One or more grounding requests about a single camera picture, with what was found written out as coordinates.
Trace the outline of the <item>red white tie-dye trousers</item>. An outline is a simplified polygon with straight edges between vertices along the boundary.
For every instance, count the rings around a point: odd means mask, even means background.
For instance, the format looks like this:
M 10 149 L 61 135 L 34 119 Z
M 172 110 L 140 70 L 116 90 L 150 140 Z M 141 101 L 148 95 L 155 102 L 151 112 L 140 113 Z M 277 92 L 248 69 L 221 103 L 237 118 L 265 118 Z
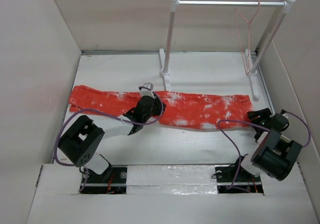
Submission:
M 159 123 L 165 126 L 208 131 L 216 130 L 217 123 L 223 129 L 237 126 L 242 121 L 245 126 L 247 113 L 253 111 L 248 95 L 211 95 L 183 93 L 175 91 L 157 91 L 157 95 L 166 105 Z M 113 116 L 120 116 L 136 106 L 140 99 L 138 92 L 101 91 L 86 85 L 73 88 L 68 103 L 70 112 L 95 109 Z

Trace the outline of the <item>pink wire hanger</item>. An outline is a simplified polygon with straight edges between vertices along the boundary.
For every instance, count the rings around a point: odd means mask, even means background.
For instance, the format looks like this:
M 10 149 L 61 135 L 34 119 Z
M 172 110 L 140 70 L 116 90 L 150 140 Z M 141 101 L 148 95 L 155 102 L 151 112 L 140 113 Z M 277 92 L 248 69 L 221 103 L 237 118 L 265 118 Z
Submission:
M 252 16 L 252 18 L 250 20 L 247 20 L 239 11 L 238 8 L 235 8 L 233 11 L 233 18 L 234 18 L 234 23 L 235 23 L 235 29 L 236 29 L 236 33 L 237 33 L 237 38 L 238 38 L 238 43 L 239 43 L 239 47 L 240 47 L 240 54 L 241 54 L 241 58 L 242 58 L 242 62 L 243 62 L 243 66 L 244 66 L 244 71 L 245 74 L 248 75 L 250 73 L 250 61 L 249 61 L 249 55 L 250 55 L 250 51 L 251 51 L 251 25 L 253 20 L 255 19 L 255 17 L 257 16 L 257 14 L 260 11 L 260 7 L 261 7 L 261 2 L 259 0 L 257 0 L 258 6 L 257 6 L 257 10 L 254 13 L 254 15 Z M 247 49 L 248 49 L 248 54 L 245 54 L 245 49 L 242 46 L 242 40 L 241 40 L 241 35 L 240 35 L 240 31 L 238 28 L 238 19 L 237 16 L 240 16 L 242 18 L 242 20 L 247 24 Z

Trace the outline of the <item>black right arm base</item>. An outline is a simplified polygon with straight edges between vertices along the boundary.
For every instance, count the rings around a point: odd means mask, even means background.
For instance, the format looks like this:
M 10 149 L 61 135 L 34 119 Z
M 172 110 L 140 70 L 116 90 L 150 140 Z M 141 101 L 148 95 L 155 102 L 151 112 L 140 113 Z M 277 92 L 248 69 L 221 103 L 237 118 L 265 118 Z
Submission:
M 216 165 L 211 179 L 217 182 L 219 194 L 263 194 L 263 185 L 259 176 L 254 176 L 240 166 L 239 158 L 232 164 Z

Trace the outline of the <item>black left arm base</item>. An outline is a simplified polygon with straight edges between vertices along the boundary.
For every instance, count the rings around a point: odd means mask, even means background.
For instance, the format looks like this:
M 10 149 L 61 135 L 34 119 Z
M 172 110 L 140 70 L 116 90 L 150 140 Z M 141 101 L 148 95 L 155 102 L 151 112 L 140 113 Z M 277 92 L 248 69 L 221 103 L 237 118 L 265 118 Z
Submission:
M 123 195 L 127 193 L 128 166 L 116 165 L 98 175 L 92 170 L 79 168 L 82 174 L 79 192 L 88 195 Z

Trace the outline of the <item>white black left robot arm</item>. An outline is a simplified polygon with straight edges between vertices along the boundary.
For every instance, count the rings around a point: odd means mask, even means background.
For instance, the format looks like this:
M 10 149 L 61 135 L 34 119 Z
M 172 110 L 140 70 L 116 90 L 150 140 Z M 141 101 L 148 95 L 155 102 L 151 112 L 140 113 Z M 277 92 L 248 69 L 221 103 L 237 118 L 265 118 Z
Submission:
M 155 123 L 155 120 L 149 122 L 150 118 L 159 119 L 165 109 L 166 104 L 153 94 L 142 96 L 135 107 L 119 117 L 103 113 L 107 118 L 94 122 L 87 115 L 81 115 L 59 137 L 57 148 L 75 167 L 84 168 L 85 174 L 90 178 L 107 182 L 112 176 L 113 166 L 97 153 L 102 140 L 133 135 L 144 126 Z

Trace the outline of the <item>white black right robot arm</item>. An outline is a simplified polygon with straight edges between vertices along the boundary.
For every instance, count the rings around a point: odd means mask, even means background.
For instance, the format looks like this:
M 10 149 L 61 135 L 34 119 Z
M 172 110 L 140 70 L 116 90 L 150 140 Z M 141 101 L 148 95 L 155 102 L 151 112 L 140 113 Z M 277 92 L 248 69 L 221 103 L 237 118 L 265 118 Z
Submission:
M 272 114 L 269 108 L 248 111 L 247 117 L 256 131 L 254 139 L 259 143 L 250 161 L 269 177 L 284 180 L 291 172 L 303 146 L 282 135 L 290 126 L 287 112 Z

